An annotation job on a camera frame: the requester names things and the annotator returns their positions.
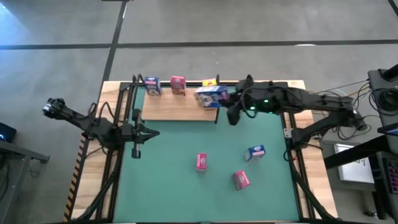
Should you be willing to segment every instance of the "gray floor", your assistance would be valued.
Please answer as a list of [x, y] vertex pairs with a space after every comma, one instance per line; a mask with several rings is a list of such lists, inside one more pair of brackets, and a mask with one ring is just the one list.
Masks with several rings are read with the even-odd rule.
[[[97, 0], [0, 0], [0, 45], [107, 44], [120, 6]], [[398, 39], [398, 17], [387, 0], [135, 0], [127, 5], [119, 43], [371, 39]], [[62, 97], [86, 113], [98, 98], [108, 53], [0, 50], [0, 122], [18, 129], [16, 144], [52, 156], [47, 165], [32, 163], [40, 176], [26, 178], [12, 223], [62, 219], [80, 131], [40, 110], [47, 98]], [[304, 80], [308, 89], [322, 90], [365, 80], [368, 70], [397, 62], [398, 45], [117, 49], [109, 79], [130, 80], [141, 73], [163, 80], [216, 74], [231, 80], [250, 73], [257, 79]], [[376, 114], [366, 99], [359, 109]], [[377, 136], [380, 121], [366, 122], [373, 130], [352, 142]], [[328, 133], [325, 139], [337, 138]], [[340, 218], [393, 223], [362, 215], [369, 193], [333, 187], [333, 195]]]

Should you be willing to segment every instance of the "wooden board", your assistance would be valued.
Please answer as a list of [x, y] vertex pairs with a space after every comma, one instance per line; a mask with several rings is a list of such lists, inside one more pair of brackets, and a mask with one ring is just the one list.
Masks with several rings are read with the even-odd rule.
[[172, 93], [171, 88], [162, 88], [161, 96], [149, 96], [145, 92], [141, 117], [157, 121], [215, 121], [217, 110], [204, 110], [195, 99], [196, 88], [187, 88], [186, 96]]
[[[289, 86], [296, 88], [305, 89], [303, 80], [277, 80], [275, 82], [288, 82]], [[105, 101], [109, 102], [112, 110], [116, 106], [116, 101], [119, 92], [119, 85], [121, 82], [104, 82], [101, 96], [99, 99], [99, 105]], [[104, 116], [109, 116], [107, 110], [104, 110]], [[286, 115], [287, 126], [290, 126], [289, 117]], [[303, 111], [295, 114], [296, 125], [299, 128], [305, 128], [313, 123], [313, 117], [311, 111]], [[311, 144], [319, 145], [318, 141], [311, 140]], [[88, 151], [93, 151], [98, 148], [98, 144], [92, 144], [88, 146]], [[321, 150], [315, 147], [308, 147], [303, 149], [303, 158], [305, 168], [307, 171], [307, 177], [311, 191], [315, 194], [319, 202], [324, 208], [334, 217], [337, 217], [337, 211], [333, 195], [331, 192], [328, 176], [326, 173], [325, 164], [323, 163], [323, 157]], [[81, 177], [80, 186], [78, 188], [78, 195], [76, 198], [75, 207], [73, 208], [72, 218], [76, 218], [83, 213], [86, 207], [93, 201], [96, 194], [98, 193], [101, 185], [102, 173], [105, 165], [105, 156], [101, 151], [96, 154], [92, 154], [93, 157], [89, 157], [85, 161], [83, 174]], [[302, 190], [299, 190], [300, 201], [303, 208], [304, 217], [308, 217], [307, 205], [305, 202], [305, 196]], [[105, 204], [109, 202], [109, 197], [105, 198]], [[104, 210], [103, 216], [107, 215], [107, 210]]]

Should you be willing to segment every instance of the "pink snack box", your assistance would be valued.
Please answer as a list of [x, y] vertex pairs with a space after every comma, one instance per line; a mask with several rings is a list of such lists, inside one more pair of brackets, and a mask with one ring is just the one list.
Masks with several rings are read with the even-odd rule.
[[206, 153], [198, 153], [197, 172], [199, 172], [199, 173], [206, 172], [206, 165], [207, 165], [207, 154]]
[[173, 94], [185, 96], [185, 89], [187, 84], [184, 77], [173, 76], [170, 80]]
[[250, 185], [250, 181], [243, 170], [239, 170], [232, 175], [232, 180], [236, 190], [241, 190]]

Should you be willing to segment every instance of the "wooden table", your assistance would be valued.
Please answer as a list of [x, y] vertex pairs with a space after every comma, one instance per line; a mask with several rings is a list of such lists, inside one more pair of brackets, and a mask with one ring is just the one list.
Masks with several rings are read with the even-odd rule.
[[[274, 81], [288, 82], [289, 86], [291, 87], [305, 89], [303, 80]], [[104, 102], [107, 101], [111, 106], [111, 109], [114, 111], [118, 98], [120, 83], [121, 82], [104, 82], [98, 104], [102, 105]], [[111, 120], [111, 116], [107, 112], [107, 110], [103, 111], [103, 117]], [[287, 121], [287, 126], [289, 127], [290, 121], [287, 115], [285, 115], [285, 120]], [[305, 128], [308, 125], [312, 124], [313, 117], [311, 111], [306, 110], [301, 113], [295, 114], [295, 121], [298, 128]], [[319, 145], [319, 142], [316, 140], [311, 140], [310, 143], [317, 146]], [[91, 154], [84, 161], [81, 156], [85, 147], [88, 148], [87, 153], [90, 153], [95, 149], [98, 149], [100, 145], [96, 141], [91, 141], [89, 143], [83, 137], [81, 139], [78, 150], [78, 157], [76, 159], [75, 170], [72, 175], [72, 183], [67, 200], [67, 207], [64, 213], [64, 221], [67, 221], [70, 218], [79, 217], [86, 210], [87, 206], [93, 201], [101, 187], [101, 179], [103, 177], [106, 156], [101, 150], [99, 150]], [[326, 210], [334, 217], [337, 217], [335, 202], [333, 200], [328, 176], [326, 174], [325, 164], [323, 163], [321, 150], [315, 147], [308, 147], [302, 150], [302, 152], [311, 191], [315, 194], [319, 202], [326, 208]], [[110, 190], [108, 191], [108, 194], [104, 200], [103, 215], [106, 215], [108, 211], [109, 194]], [[299, 190], [299, 194], [303, 209], [303, 217], [308, 217], [306, 199], [301, 189]]]

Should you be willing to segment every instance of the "snack box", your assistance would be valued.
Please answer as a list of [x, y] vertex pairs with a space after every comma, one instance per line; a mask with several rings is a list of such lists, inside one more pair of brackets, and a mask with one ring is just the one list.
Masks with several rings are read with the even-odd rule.
[[199, 104], [206, 110], [219, 108], [219, 100], [227, 100], [228, 92], [226, 86], [203, 86], [195, 92]]
[[236, 190], [242, 190], [250, 185], [250, 181], [243, 170], [239, 170], [232, 175], [232, 181], [235, 184]]
[[187, 84], [184, 77], [172, 76], [170, 86], [172, 87], [173, 94], [185, 96]]
[[206, 166], [207, 166], [207, 154], [206, 153], [198, 153], [197, 172], [199, 172], [199, 173], [206, 172]]
[[157, 77], [145, 77], [144, 86], [150, 96], [160, 96], [162, 94], [160, 80]]
[[244, 160], [247, 162], [255, 159], [260, 159], [265, 154], [266, 154], [266, 149], [264, 148], [263, 145], [253, 146], [247, 149], [247, 151], [244, 153]]
[[215, 78], [203, 80], [201, 85], [202, 86], [215, 86], [215, 85], [217, 85], [217, 80]]

